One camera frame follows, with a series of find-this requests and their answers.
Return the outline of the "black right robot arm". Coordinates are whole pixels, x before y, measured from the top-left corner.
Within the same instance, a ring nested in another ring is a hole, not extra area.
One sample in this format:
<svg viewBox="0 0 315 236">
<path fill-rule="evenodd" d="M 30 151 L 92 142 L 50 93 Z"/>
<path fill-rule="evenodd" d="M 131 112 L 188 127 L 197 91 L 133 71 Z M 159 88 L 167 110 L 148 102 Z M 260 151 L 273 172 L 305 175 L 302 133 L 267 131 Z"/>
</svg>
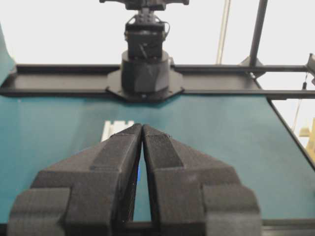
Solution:
<svg viewBox="0 0 315 236">
<path fill-rule="evenodd" d="M 184 91 L 183 76 L 171 68 L 162 45 L 169 32 L 167 22 L 154 14 L 164 11 L 170 0 L 121 0 L 136 10 L 125 24 L 127 50 L 118 70 L 107 75 L 106 92 L 129 102 L 161 102 Z"/>
</svg>

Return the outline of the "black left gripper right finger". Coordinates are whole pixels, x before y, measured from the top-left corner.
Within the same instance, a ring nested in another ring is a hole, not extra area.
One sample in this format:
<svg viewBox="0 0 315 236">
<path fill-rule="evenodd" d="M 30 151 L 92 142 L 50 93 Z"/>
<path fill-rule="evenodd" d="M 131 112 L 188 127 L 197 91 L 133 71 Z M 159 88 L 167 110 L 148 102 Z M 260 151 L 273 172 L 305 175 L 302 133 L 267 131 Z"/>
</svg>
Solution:
<svg viewBox="0 0 315 236">
<path fill-rule="evenodd" d="M 142 128 L 153 222 L 163 236 L 259 236 L 254 192 L 233 166 Z"/>
</svg>

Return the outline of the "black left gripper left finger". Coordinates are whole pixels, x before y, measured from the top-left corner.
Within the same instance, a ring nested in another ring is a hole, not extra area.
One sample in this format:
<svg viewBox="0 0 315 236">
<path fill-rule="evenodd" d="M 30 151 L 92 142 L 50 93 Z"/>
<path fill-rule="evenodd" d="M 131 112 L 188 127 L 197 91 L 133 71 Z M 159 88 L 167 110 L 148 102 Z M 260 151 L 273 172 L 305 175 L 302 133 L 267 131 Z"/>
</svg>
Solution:
<svg viewBox="0 0 315 236">
<path fill-rule="evenodd" d="M 19 194 L 9 236 L 110 236 L 133 214 L 142 126 L 135 124 L 55 163 Z"/>
</svg>

